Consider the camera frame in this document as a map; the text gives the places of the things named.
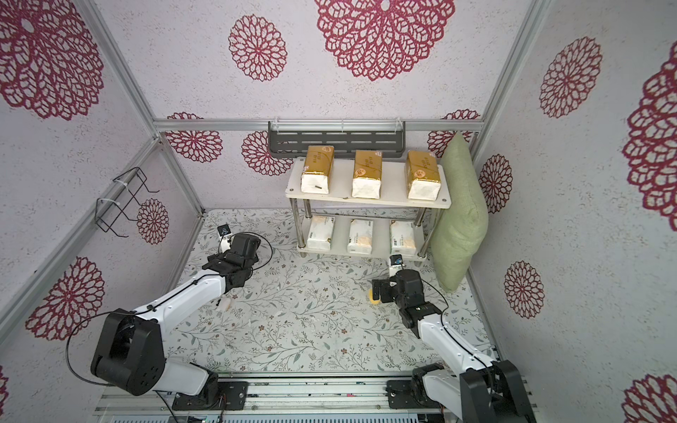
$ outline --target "red flower pattern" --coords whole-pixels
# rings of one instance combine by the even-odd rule
[[[104,63],[69,0],[0,0],[0,34],[7,104],[70,120],[99,102]]]
[[[625,423],[677,422],[677,380],[669,374],[633,380],[623,402]]]
[[[338,65],[371,81],[409,72],[430,55],[454,0],[315,0],[318,29]]]
[[[497,213],[510,200],[512,191],[512,168],[510,162],[500,154],[494,154],[482,166],[479,186],[490,213]]]
[[[291,169],[293,160],[274,158],[268,148],[268,133],[257,131],[242,142],[242,157],[247,165],[263,175],[281,175]]]
[[[9,396],[9,392],[7,391],[7,382],[9,382],[9,378],[6,378],[2,373],[2,366],[0,365],[0,417],[3,415],[5,400]]]
[[[601,62],[594,38],[579,38],[557,53],[541,84],[543,113],[560,118],[578,109],[597,82]]]
[[[149,198],[139,207],[136,226],[149,244],[160,244],[169,230],[169,215],[164,204]]]
[[[541,276],[529,263],[517,261],[506,272],[503,282],[510,308],[521,317],[536,317],[543,307],[543,284]]]
[[[230,30],[228,41],[238,68],[255,81],[277,78],[287,64],[282,35],[265,18],[242,16]]]
[[[442,119],[477,119],[479,113],[476,110],[459,109],[453,113],[447,114]],[[463,138],[466,142],[470,142],[473,138],[472,131],[463,131]],[[432,131],[428,134],[428,150],[435,153],[435,157],[442,157],[444,150],[447,149],[449,141],[456,135],[456,131]]]
[[[202,119],[193,113],[174,113],[168,119]],[[174,150],[194,162],[210,162],[221,155],[221,137],[216,131],[178,131],[165,133]]]
[[[94,316],[101,307],[104,297],[104,280],[96,263],[87,257],[76,257],[64,275],[54,284],[26,320],[26,329],[36,338],[66,340],[71,332],[77,334],[89,325],[81,321]]]
[[[628,182],[644,195],[642,205],[657,210],[677,231],[677,42],[661,70],[642,88],[644,97],[628,117]]]

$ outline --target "metal shelf leg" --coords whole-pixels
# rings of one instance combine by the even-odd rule
[[[425,207],[419,207],[418,212],[416,213],[416,219],[414,220],[414,226],[419,227],[423,223],[423,217],[425,216]]]
[[[296,198],[290,198],[289,202],[292,204],[292,213],[294,214],[294,226],[296,226],[297,229],[297,245],[299,246],[299,248],[305,248],[305,240],[303,239],[303,230],[301,229],[301,218],[299,216],[299,204]]]
[[[416,255],[418,255],[419,259],[425,259],[426,258],[426,253],[428,251],[428,245],[430,244],[430,240],[433,238],[433,234],[435,233],[435,229],[437,229],[437,224],[439,223],[440,217],[441,217],[441,212],[438,208],[436,208],[435,209],[435,223],[433,224],[433,228],[430,230],[430,233],[428,234],[425,241],[423,242],[421,249],[416,254]]]
[[[303,200],[303,208],[305,209],[305,218],[312,219],[313,213],[310,211],[310,200],[308,199]]]

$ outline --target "white shelf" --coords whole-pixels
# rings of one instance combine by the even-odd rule
[[[318,253],[318,254],[332,254],[339,256],[352,257],[376,257],[379,259],[388,259],[390,257],[390,222],[393,219],[384,217],[357,217],[357,216],[338,216],[313,214],[314,216],[329,216],[334,217],[334,233],[332,234],[332,248],[329,251],[314,250],[312,248],[299,248],[300,252]],[[310,221],[312,219],[303,220],[303,239],[308,239],[308,232],[310,232]],[[374,231],[372,233],[372,252],[371,254],[360,254],[356,252],[348,252],[348,237],[350,236],[350,221],[353,219],[365,219],[374,222]],[[414,240],[416,241],[416,251],[423,245],[423,228],[414,226]],[[422,259],[416,256],[416,252],[412,255],[402,255],[405,259],[413,259],[421,261]]]
[[[437,165],[439,169],[442,187],[435,201],[428,200],[410,200],[407,198],[406,180],[404,176],[404,163],[401,162],[383,162],[383,175],[381,178],[381,195],[378,200],[371,198],[354,198],[351,196],[353,191],[353,170],[354,160],[345,158],[334,159],[331,175],[329,175],[329,194],[308,194],[301,192],[301,173],[305,157],[294,159],[287,183],[285,195],[287,198],[298,198],[303,200],[324,200],[338,202],[353,202],[361,204],[377,204],[380,206],[398,206],[398,207],[426,207],[426,208],[449,208],[452,200],[447,187],[447,180],[444,177],[442,166]]]

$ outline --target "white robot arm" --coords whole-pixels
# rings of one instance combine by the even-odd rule
[[[404,269],[400,255],[390,258],[389,279],[372,281],[370,300],[396,303],[403,325],[434,348],[451,369],[441,365],[415,369],[405,389],[392,381],[387,388],[391,407],[397,403],[393,398],[400,395],[407,397],[405,404],[443,405],[464,423],[496,423],[504,418],[536,421],[517,368],[507,360],[493,361],[480,353],[443,322],[442,312],[425,301],[420,275]]]
[[[184,284],[132,311],[109,314],[92,359],[92,374],[133,395],[171,391],[184,394],[184,401],[188,396],[190,409],[213,407],[221,394],[218,374],[166,359],[162,340],[203,304],[244,286],[258,261],[260,243],[245,233],[223,236],[221,247],[226,251],[210,256],[202,271]],[[422,407],[442,404],[466,423],[499,422],[495,411],[499,405],[511,409],[512,417],[535,422],[517,369],[509,361],[492,361],[445,325],[441,311],[425,301],[420,275],[403,269],[399,255],[391,257],[390,276],[372,281],[372,302],[396,303],[403,325],[433,347],[451,369],[440,365],[416,369],[407,392],[390,389],[390,396],[409,395]]]
[[[190,403],[196,409],[214,405],[218,374],[165,359],[162,340],[205,303],[244,286],[251,277],[261,240],[247,233],[224,234],[220,244],[225,252],[208,257],[202,270],[184,284],[132,311],[118,309],[108,315],[91,362],[94,376],[132,395],[171,391],[194,397]]]

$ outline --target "wall-mounted metal rack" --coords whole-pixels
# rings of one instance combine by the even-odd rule
[[[123,178],[125,178],[127,175],[130,175],[130,174],[132,174],[132,175],[129,178],[129,181],[125,182],[123,180]],[[141,184],[134,191],[132,191],[132,190],[129,189],[129,184],[132,183],[132,181],[134,181],[135,178],[139,179]],[[145,188],[146,191],[149,194],[154,194],[156,192],[160,192],[160,190],[151,191],[150,189],[148,189],[148,186],[146,185],[147,180],[148,180],[148,177],[146,176],[144,171],[141,170],[141,168],[138,167],[138,166],[133,167],[132,169],[129,169],[127,172],[124,172],[121,175],[113,178],[113,182],[121,183],[122,185],[124,185],[125,189],[123,191],[121,191],[120,194],[118,194],[115,198],[97,198],[96,199],[96,206],[94,208],[94,221],[95,221],[96,225],[98,227],[100,227],[101,230],[104,231],[104,232],[111,231],[112,233],[114,233],[116,236],[119,236],[120,238],[128,238],[129,235],[120,235],[119,233],[115,232],[115,229],[113,229],[113,225],[115,224],[115,222],[118,220],[118,218],[120,216],[124,216],[128,221],[132,221],[132,222],[136,222],[138,220],[138,219],[132,219],[131,217],[127,216],[127,213],[125,213],[125,209],[127,208],[128,205],[130,205],[132,200],[136,201],[136,204],[138,204],[139,207],[141,206],[141,203],[136,198],[136,195],[139,193],[141,188]],[[118,201],[118,198],[122,195],[123,192],[128,192],[129,195],[130,195],[130,198],[124,206],[120,207],[120,202]],[[104,220],[104,215],[108,211],[108,208],[107,207],[104,208],[102,206],[106,202],[111,203],[114,207],[116,207],[118,209],[117,216],[115,216],[115,218],[113,218],[112,222],[110,222],[110,223],[107,223]]]

